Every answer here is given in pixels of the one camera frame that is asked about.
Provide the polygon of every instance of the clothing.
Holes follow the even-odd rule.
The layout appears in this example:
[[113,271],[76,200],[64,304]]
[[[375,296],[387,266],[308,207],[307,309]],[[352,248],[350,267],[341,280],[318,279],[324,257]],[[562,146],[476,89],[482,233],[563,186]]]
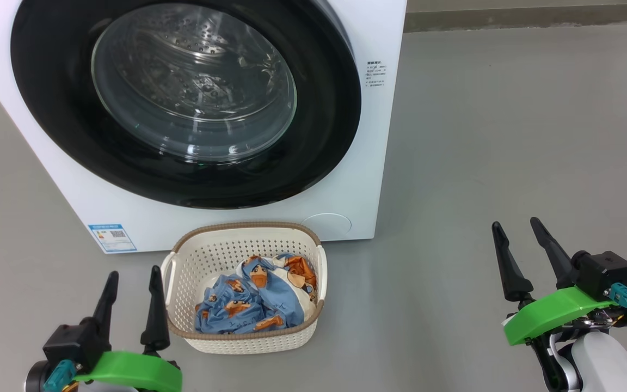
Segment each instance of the clothing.
[[251,333],[266,315],[261,296],[237,275],[221,275],[195,310],[195,329],[202,333]]
[[304,322],[304,309],[299,298],[286,277],[283,279],[273,273],[276,267],[269,260],[251,256],[240,267],[236,273],[250,282],[263,298],[263,304],[284,321],[283,325],[275,326],[276,329],[296,327]]
[[288,271],[288,278],[292,285],[308,293],[311,302],[316,302],[316,274],[305,258],[291,253],[282,253],[274,258],[272,263]]
[[202,333],[252,333],[291,328],[316,311],[316,275],[301,256],[251,256],[235,275],[221,275],[196,307]]

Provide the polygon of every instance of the perforated basket wall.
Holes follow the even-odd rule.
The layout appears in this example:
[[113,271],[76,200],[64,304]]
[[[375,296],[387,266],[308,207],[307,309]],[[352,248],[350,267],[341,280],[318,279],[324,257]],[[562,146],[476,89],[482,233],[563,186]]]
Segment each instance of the perforated basket wall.
[[[203,300],[206,280],[233,273],[249,256],[272,258],[285,252],[305,256],[316,272],[318,298],[313,316],[297,327],[272,332],[209,335],[195,331],[195,305]],[[294,223],[235,223],[191,231],[166,256],[161,271],[167,282],[169,329],[197,350],[211,354],[260,354],[301,347],[316,330],[328,286],[321,241],[313,231]]]

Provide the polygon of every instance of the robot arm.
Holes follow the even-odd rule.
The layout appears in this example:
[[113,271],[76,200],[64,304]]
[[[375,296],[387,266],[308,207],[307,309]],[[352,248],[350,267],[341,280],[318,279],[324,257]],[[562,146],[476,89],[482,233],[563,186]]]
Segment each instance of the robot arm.
[[[584,251],[571,260],[538,218],[531,225],[558,290],[532,298],[532,283],[516,265],[505,231],[493,223],[505,299],[519,303],[519,312],[503,323],[507,341],[532,347],[552,392],[627,390],[627,352],[608,335],[612,327],[627,327],[627,261],[613,252]],[[556,343],[570,341],[557,349]]]
[[47,360],[30,369],[25,392],[77,392],[80,382],[117,385],[113,390],[118,391],[181,392],[181,368],[158,354],[171,345],[159,267],[151,271],[149,317],[140,338],[142,354],[112,351],[110,318],[118,282],[119,274],[114,271],[92,317],[83,318],[79,325],[60,325],[52,333],[42,348]]

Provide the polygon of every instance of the energy label sticker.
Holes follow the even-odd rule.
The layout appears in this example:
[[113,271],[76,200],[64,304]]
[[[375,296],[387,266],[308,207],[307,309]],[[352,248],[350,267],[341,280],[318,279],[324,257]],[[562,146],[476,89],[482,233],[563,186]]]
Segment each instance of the energy label sticker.
[[89,229],[108,253],[137,251],[122,225],[89,225]]

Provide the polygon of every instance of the white washing machine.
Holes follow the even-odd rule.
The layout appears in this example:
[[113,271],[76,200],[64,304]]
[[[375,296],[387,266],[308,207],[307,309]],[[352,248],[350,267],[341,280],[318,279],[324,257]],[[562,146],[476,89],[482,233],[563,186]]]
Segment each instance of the white washing machine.
[[105,253],[255,220],[372,238],[404,16],[405,0],[0,0],[0,102]]

